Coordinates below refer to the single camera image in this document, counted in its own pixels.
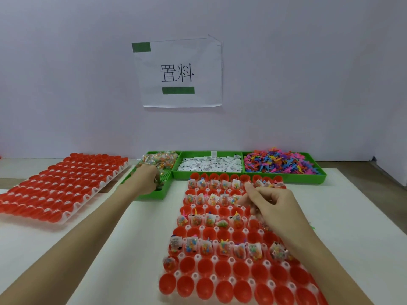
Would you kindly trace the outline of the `pile of clear bead packets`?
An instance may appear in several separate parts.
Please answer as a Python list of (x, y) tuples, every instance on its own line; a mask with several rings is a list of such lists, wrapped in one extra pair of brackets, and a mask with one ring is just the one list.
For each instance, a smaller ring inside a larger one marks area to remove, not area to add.
[(174, 167), (178, 158), (179, 154), (175, 151), (148, 152), (137, 163), (136, 168), (144, 164), (154, 165), (158, 168), (160, 174), (164, 175)]

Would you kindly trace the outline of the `clear toy packets in shells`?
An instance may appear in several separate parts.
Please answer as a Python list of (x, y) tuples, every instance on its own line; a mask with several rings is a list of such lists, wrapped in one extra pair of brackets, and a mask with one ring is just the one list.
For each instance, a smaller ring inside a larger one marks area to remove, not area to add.
[(282, 240), (251, 215), (249, 206), (238, 203), (246, 193), (244, 183), (251, 180), (255, 181), (254, 187), (286, 189), (281, 177), (251, 179), (241, 175), (198, 180), (191, 175), (170, 236), (168, 256), (163, 260), (167, 273), (178, 270), (186, 256), (230, 263), (295, 261)]

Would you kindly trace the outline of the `pile of small white packets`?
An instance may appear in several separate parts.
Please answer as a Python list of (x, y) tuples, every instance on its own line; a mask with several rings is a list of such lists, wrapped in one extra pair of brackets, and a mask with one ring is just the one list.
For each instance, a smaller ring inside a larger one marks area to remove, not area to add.
[(238, 154), (225, 157), (187, 157), (182, 159), (177, 171), (241, 173), (243, 171), (243, 166), (241, 156)]

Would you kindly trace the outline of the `person's left hand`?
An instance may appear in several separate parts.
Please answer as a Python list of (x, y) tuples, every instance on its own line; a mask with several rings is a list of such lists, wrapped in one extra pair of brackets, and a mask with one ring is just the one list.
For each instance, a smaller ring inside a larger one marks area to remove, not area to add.
[(136, 168), (135, 172), (125, 182), (125, 185), (129, 187), (134, 197), (147, 195), (153, 192), (147, 191), (147, 164)]

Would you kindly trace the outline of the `white paper wall sign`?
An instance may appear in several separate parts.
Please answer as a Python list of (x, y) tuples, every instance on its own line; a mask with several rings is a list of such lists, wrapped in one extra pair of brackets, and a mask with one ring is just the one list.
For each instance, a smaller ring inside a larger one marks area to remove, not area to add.
[[(150, 41), (133, 53), (140, 100), (148, 108), (222, 106), (223, 47), (211, 36)], [(194, 87), (194, 95), (163, 95), (162, 87)]]

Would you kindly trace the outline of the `white table sheet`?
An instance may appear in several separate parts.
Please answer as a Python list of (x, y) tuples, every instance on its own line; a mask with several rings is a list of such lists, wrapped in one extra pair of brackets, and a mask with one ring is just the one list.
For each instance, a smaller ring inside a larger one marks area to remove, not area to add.
[[(310, 224), (376, 305), (407, 305), (407, 235), (338, 169), (322, 185), (289, 184)], [(160, 305), (158, 281), (186, 191), (173, 181), (164, 200), (135, 201), (68, 305)], [(97, 194), (64, 225), (0, 214), (0, 293), (99, 207)]]

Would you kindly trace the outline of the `green tray of white packets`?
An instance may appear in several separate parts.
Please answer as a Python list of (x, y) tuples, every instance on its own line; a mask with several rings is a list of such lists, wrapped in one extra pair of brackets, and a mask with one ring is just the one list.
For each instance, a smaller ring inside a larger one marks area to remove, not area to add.
[[(239, 151), (217, 151), (217, 156), (218, 157), (225, 157), (225, 156), (233, 156), (234, 154), (238, 154), (241, 156), (241, 162), (243, 166), (243, 171), (241, 173), (232, 173), (232, 172), (182, 172), (182, 171), (177, 171), (177, 168), (179, 167), (180, 164), (176, 164), (175, 168), (172, 169), (172, 173), (175, 179), (180, 179), (180, 180), (187, 180), (190, 179), (190, 175), (192, 173), (198, 173), (199, 175), (201, 174), (206, 174), (207, 176), (210, 176), (211, 174), (227, 174), (227, 175), (232, 175), (232, 174), (237, 174), (241, 175), (245, 173), (245, 167), (243, 163), (243, 154), (242, 152)], [(190, 157), (204, 157), (204, 156), (211, 156), (211, 151), (181, 151), (180, 157), (181, 161), (183, 158), (190, 158)]]

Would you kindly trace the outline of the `green tray of plastic toys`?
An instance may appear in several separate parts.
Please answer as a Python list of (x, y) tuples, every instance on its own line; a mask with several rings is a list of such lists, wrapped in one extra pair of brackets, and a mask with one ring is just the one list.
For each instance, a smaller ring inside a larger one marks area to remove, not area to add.
[(251, 178), (253, 176), (261, 176), (262, 178), (268, 177), (271, 179), (274, 179), (275, 177), (281, 177), (282, 181), (285, 183), (295, 183), (295, 184), (323, 184), (324, 181), (327, 178), (327, 174), (325, 171), (317, 164), (317, 162), (312, 158), (312, 156), (309, 153), (305, 152), (300, 152), (304, 153), (305, 155), (308, 155), (311, 160), (313, 160), (321, 174), (317, 175), (300, 175), (300, 174), (267, 174), (267, 173), (249, 173), (246, 172), (244, 174), (249, 175)]

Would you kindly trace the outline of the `pile of colourful plastic toys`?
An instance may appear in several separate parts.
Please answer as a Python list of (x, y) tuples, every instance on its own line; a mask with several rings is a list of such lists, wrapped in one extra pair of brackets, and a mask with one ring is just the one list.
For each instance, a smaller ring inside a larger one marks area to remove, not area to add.
[(243, 153), (243, 163), (245, 171), (249, 173), (321, 174), (316, 163), (308, 155), (278, 148)]

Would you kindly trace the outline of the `person's right hand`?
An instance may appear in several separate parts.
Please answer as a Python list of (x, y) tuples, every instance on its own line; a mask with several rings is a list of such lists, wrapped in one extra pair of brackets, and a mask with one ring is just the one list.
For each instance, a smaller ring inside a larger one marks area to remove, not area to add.
[(257, 217), (278, 235), (287, 247), (298, 242), (302, 228), (309, 227), (308, 221), (289, 189), (254, 187), (255, 200), (238, 200), (242, 206), (249, 206), (251, 215)]

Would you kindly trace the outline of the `person's left forearm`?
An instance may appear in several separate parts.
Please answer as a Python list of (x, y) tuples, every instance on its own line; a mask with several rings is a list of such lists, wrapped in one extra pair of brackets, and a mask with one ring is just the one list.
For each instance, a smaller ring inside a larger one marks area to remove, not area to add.
[(66, 305), (140, 186), (120, 185), (1, 295), (0, 305)]

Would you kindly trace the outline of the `person's right forearm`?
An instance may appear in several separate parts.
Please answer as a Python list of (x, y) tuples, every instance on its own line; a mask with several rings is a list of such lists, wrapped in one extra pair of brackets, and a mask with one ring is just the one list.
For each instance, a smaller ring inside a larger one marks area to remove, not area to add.
[(278, 235), (289, 252), (313, 276), (329, 305), (374, 305), (318, 238), (307, 220), (288, 222)]

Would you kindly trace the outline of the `long green tape strip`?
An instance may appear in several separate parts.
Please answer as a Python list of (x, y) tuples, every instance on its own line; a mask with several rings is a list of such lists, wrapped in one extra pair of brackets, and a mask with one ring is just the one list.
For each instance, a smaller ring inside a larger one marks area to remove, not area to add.
[(162, 87), (163, 95), (194, 95), (194, 87)]

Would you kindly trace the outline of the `green tray with perforated floor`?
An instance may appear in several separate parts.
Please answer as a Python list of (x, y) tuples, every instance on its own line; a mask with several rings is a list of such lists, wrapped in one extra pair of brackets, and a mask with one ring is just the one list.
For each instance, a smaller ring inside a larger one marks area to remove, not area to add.
[[(181, 157), (180, 151), (176, 151), (179, 154), (179, 158), (176, 161), (175, 165), (173, 168), (175, 168), (176, 164), (180, 164), (181, 163)], [(129, 174), (126, 175), (126, 177), (120, 182), (120, 184), (124, 184), (127, 179), (130, 178), (130, 176), (135, 172), (136, 167), (132, 168), (129, 172)], [(168, 172), (166, 172), (164, 175), (160, 175), (160, 185), (159, 187), (157, 187), (157, 189), (153, 192), (151, 192), (148, 195), (140, 195), (138, 196), (138, 199), (136, 199), (137, 201), (150, 201), (150, 200), (164, 200), (164, 198), (166, 197), (169, 188), (173, 182), (174, 176), (172, 173), (172, 169), (169, 170)]]

